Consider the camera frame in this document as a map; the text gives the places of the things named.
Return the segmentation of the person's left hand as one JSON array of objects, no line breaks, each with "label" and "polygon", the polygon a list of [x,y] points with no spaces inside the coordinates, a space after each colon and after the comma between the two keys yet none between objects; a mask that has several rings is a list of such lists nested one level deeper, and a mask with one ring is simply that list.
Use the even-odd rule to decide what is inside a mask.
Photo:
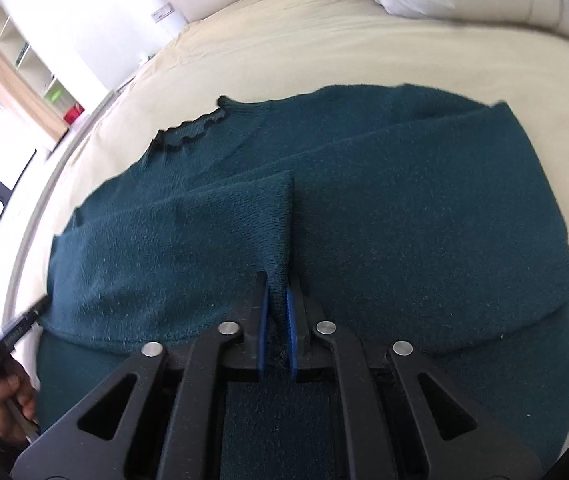
[{"label": "person's left hand", "polygon": [[0,440],[11,444],[27,441],[26,433],[9,410],[9,402],[15,401],[22,415],[35,419],[36,389],[24,367],[10,358],[6,364],[7,376],[0,377]]}]

